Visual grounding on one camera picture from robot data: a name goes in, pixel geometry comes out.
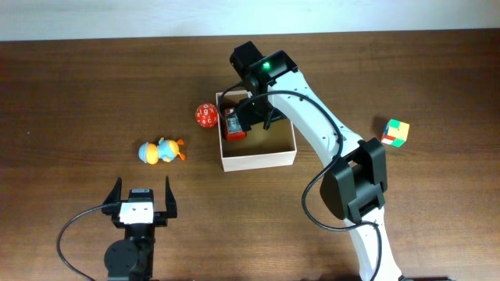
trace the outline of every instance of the yellow duck toy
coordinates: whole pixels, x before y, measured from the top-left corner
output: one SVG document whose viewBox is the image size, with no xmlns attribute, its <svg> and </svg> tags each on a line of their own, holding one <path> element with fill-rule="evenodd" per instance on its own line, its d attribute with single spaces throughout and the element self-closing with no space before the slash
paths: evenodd
<svg viewBox="0 0 500 281">
<path fill-rule="evenodd" d="M 158 159 L 165 162 L 170 162 L 179 155 L 182 160 L 186 160 L 186 155 L 179 152 L 179 145 L 184 145 L 184 141 L 179 139 L 165 140 L 163 137 L 159 140 L 158 146 L 150 143 L 145 143 L 139 148 L 139 158 L 144 163 L 154 165 Z"/>
</svg>

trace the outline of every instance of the open box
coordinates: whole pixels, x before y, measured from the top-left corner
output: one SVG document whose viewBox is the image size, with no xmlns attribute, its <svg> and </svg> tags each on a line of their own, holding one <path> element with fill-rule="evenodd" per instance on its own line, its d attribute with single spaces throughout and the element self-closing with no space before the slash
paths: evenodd
<svg viewBox="0 0 500 281">
<path fill-rule="evenodd" d="M 221 94 L 216 94 L 217 103 Z M 243 98 L 248 98 L 247 91 L 228 92 L 221 105 L 232 107 Z M 263 129 L 262 123 L 256 124 L 244 140 L 226 141 L 222 133 L 222 122 L 219 121 L 220 157 L 224 172 L 292 165 L 297 155 L 294 128 L 289 119 L 272 123 L 268 130 Z"/>
</svg>

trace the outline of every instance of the brown wooden surface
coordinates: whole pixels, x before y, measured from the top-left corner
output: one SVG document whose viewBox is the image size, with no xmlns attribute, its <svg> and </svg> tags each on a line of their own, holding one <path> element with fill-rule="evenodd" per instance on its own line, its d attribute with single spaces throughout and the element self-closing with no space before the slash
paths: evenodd
<svg viewBox="0 0 500 281">
<path fill-rule="evenodd" d="M 331 111 L 366 139 L 387 118 L 409 140 L 387 148 L 386 227 L 407 276 L 500 279 L 500 30 L 143 38 L 0 43 L 0 279 L 80 280 L 55 252 L 72 216 L 123 177 L 163 209 L 170 176 L 179 218 L 156 231 L 161 280 L 316 280 L 358 272 L 347 233 L 300 207 L 321 169 L 297 134 L 293 166 L 224 173 L 216 130 L 194 118 L 238 81 L 228 62 L 253 40 L 284 49 Z M 145 165 L 140 144 L 182 137 L 187 161 Z M 341 226 L 316 188 L 312 213 Z M 71 226 L 62 248 L 104 280 L 108 217 Z"/>
</svg>

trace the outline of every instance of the rubik's cube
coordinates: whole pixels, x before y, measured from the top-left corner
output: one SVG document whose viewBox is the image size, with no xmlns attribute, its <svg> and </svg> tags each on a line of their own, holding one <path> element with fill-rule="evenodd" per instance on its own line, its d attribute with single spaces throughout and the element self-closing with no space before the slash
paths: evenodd
<svg viewBox="0 0 500 281">
<path fill-rule="evenodd" d="M 399 148 L 408 137 L 409 124 L 391 119 L 385 126 L 382 142 Z"/>
</svg>

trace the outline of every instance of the red object in box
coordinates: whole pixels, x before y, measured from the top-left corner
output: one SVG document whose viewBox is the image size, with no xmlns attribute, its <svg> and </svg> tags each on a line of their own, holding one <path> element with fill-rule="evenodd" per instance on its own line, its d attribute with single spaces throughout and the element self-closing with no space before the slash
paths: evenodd
<svg viewBox="0 0 500 281">
<path fill-rule="evenodd" d="M 224 115 L 227 116 L 233 112 L 233 108 L 226 109 Z M 243 131 L 238 121 L 237 116 L 226 117 L 223 120 L 224 134 L 226 135 L 226 141 L 240 141 L 247 137 L 247 132 Z"/>
</svg>

